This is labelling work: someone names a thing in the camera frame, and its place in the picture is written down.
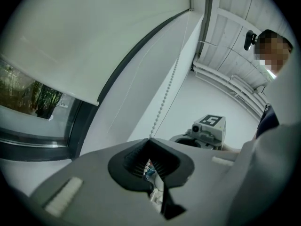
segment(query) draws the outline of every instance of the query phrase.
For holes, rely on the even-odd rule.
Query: window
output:
[[[0,141],[68,146],[80,101],[24,75],[0,59]]]

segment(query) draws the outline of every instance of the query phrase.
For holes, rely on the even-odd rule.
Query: dark hair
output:
[[[293,45],[290,43],[290,41],[288,39],[286,39],[285,37],[279,35],[278,33],[274,32],[270,29],[266,29],[261,34],[259,34],[255,46],[258,45],[258,43],[261,43],[261,41],[264,42],[264,39],[266,39],[266,38],[271,39],[271,38],[276,38],[276,37],[282,38],[282,42],[286,43],[289,46],[289,48],[291,49],[290,52],[293,50]]]

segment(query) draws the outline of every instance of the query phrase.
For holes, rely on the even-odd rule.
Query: ceiling pipe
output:
[[[245,82],[242,78],[240,78],[237,74],[234,74],[231,77],[236,78],[239,82],[241,82],[244,85],[244,87],[246,89],[250,90],[251,93],[254,92],[254,89],[247,82]]]
[[[247,91],[246,89],[244,89],[244,87],[243,86],[241,86],[240,84],[238,84],[237,82],[235,82],[235,81],[233,81],[230,77],[228,77],[228,76],[226,76],[226,75],[224,75],[224,74],[222,74],[222,73],[220,73],[220,72],[218,72],[218,71],[216,71],[215,69],[212,69],[212,68],[209,68],[208,66],[205,66],[205,65],[202,65],[202,64],[200,64],[199,62],[198,62],[198,56],[197,55],[195,55],[195,57],[194,57],[194,59],[193,59],[193,64],[197,67],[197,68],[201,68],[201,69],[203,69],[203,70],[206,70],[206,71],[208,71],[208,72],[210,72],[210,73],[213,73],[214,75],[216,75],[216,76],[218,76],[218,77],[220,77],[220,78],[222,78],[222,79],[224,79],[227,83],[230,83],[230,84],[232,84],[232,86],[234,86],[234,87],[237,87],[241,92],[241,94],[242,94],[242,92],[244,93],[244,94],[246,94],[247,95],[247,97],[249,97],[249,99],[250,99],[250,101],[252,102],[252,103],[255,103],[256,104],[256,107],[255,108],[258,108],[259,109],[259,111],[262,111],[263,112],[263,110],[264,110],[264,106],[249,92],[249,91]]]
[[[266,98],[266,96],[264,94],[262,94],[261,92],[257,93],[261,99],[263,99],[263,101],[265,102],[265,104],[268,104],[268,99]]]
[[[211,79],[213,79],[213,80],[219,82],[220,84],[222,84],[222,85],[228,87],[229,89],[233,90],[233,91],[236,92],[240,97],[242,97],[242,98],[243,98],[243,99],[244,99],[244,100],[245,100],[245,101],[246,101],[246,102],[254,109],[254,111],[257,112],[257,114],[258,114],[259,116],[262,115],[263,109],[260,109],[260,107],[258,107],[257,104],[255,104],[250,98],[248,98],[244,93],[242,93],[240,90],[238,90],[238,89],[235,88],[234,86],[228,84],[226,81],[224,81],[224,80],[222,80],[222,79],[216,77],[215,75],[213,75],[213,74],[211,74],[211,73],[209,73],[209,72],[206,72],[206,71],[204,71],[204,70],[201,70],[201,69],[197,68],[196,66],[194,66],[194,70],[195,70],[196,72],[200,73],[200,74],[203,74],[203,75],[205,75],[205,76],[207,76],[207,77],[209,77],[209,78],[211,78]]]
[[[241,85],[242,87],[244,87],[244,89],[246,89],[250,94],[252,94],[254,92],[254,90],[250,90],[248,87],[246,87],[241,81],[239,81],[237,78],[235,77],[231,77],[232,81],[235,81],[237,84]]]
[[[258,122],[260,121],[260,117],[256,116],[252,111],[250,111],[243,103],[241,103],[239,100],[236,99],[235,96],[231,95],[230,93],[228,93],[227,91],[223,90],[222,88],[218,87],[217,85],[213,84],[212,82],[206,80],[205,78],[201,78],[196,74],[196,77],[200,80],[203,80],[205,82],[207,82],[208,84],[216,87],[217,89],[219,89],[220,91],[224,92],[226,95],[230,96],[232,99],[234,99],[237,103],[239,103],[246,111],[248,111],[250,113],[251,116],[253,116]]]
[[[256,93],[253,93],[253,96],[262,104],[262,106],[265,107],[265,105],[267,103],[265,103],[264,100],[259,95],[257,95]]]

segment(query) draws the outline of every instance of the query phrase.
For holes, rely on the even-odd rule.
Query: roller blind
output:
[[[151,30],[189,0],[24,0],[0,55],[33,79],[97,105],[108,78]]]

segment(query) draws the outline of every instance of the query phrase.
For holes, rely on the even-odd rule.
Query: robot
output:
[[[226,118],[207,114],[196,120],[184,135],[174,136],[170,141],[204,149],[222,150],[225,135]]]

